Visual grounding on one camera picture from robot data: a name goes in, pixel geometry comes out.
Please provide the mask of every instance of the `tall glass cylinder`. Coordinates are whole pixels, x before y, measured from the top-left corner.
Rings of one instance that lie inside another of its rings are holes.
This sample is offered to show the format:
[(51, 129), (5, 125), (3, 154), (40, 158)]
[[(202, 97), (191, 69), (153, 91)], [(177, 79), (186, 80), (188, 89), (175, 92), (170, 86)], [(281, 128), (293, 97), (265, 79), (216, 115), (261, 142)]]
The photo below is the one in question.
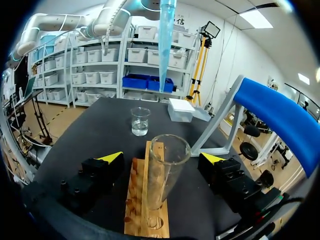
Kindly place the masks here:
[(177, 182), (191, 155), (189, 144), (175, 135), (156, 136), (149, 147), (147, 203), (159, 209)]

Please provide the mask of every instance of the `black table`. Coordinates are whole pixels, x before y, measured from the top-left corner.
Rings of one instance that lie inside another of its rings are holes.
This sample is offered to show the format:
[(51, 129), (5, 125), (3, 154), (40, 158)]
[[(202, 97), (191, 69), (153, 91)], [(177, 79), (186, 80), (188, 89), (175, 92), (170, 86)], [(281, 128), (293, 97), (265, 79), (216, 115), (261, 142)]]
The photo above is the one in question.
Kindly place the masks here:
[[(130, 109), (137, 106), (151, 110), (146, 136), (138, 137), (131, 133)], [(146, 142), (161, 134), (180, 136), (193, 146), (208, 125), (197, 118), (193, 118), (191, 123), (172, 122), (167, 108), (168, 105), (164, 103), (99, 99), (59, 138), (34, 180), (48, 190), (57, 192), (61, 180), (75, 175), (85, 159), (123, 151), (124, 173), (115, 183), (112, 193), (99, 199), (94, 208), (84, 216), (98, 226), (123, 233), (132, 158), (144, 159)], [(226, 141), (224, 135), (216, 130), (204, 147), (222, 147)], [(242, 163), (233, 148), (229, 155), (221, 157), (232, 156)], [(233, 213), (220, 196), (212, 193), (197, 166), (197, 157), (186, 163), (168, 197), (170, 237), (188, 236), (211, 240), (240, 220), (240, 216)], [(249, 174), (244, 166), (241, 168)]]

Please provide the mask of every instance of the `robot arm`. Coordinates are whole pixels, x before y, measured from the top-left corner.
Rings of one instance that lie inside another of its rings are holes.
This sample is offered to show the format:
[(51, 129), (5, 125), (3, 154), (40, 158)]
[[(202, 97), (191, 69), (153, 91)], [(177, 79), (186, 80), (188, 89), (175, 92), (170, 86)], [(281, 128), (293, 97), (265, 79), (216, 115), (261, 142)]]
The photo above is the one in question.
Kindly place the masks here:
[(108, 0), (95, 19), (83, 15), (36, 13), (27, 21), (7, 65), (15, 68), (23, 56), (37, 47), (40, 31), (72, 31), (80, 28), (84, 40), (98, 38), (109, 32), (108, 37), (120, 35), (131, 16), (159, 20), (160, 0)]

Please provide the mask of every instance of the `water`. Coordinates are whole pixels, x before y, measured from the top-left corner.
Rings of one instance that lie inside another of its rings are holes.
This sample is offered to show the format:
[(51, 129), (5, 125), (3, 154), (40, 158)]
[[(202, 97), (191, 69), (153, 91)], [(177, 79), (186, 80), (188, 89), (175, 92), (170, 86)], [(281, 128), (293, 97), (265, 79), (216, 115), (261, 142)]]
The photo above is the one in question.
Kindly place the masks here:
[(136, 136), (144, 136), (148, 132), (148, 120), (135, 120), (131, 124), (131, 131)]

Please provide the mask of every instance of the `wooden stand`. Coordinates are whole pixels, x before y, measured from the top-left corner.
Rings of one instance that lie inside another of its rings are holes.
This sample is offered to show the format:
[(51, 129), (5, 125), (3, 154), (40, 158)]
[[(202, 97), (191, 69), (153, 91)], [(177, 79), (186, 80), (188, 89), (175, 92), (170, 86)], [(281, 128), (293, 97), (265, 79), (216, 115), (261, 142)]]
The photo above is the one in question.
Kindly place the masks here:
[[(125, 207), (124, 233), (150, 238), (169, 238), (167, 200), (158, 210), (147, 206), (147, 183), (150, 141), (146, 143), (145, 160), (132, 160)], [(157, 142), (157, 153), (164, 158), (163, 143)]]

